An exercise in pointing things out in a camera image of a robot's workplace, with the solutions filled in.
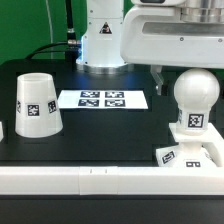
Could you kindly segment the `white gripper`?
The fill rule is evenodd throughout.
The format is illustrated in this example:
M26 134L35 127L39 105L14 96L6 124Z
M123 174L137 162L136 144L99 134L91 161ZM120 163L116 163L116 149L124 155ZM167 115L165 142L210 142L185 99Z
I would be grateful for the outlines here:
M152 65L157 94L162 66L224 68L224 0L131 0L121 36L124 61Z

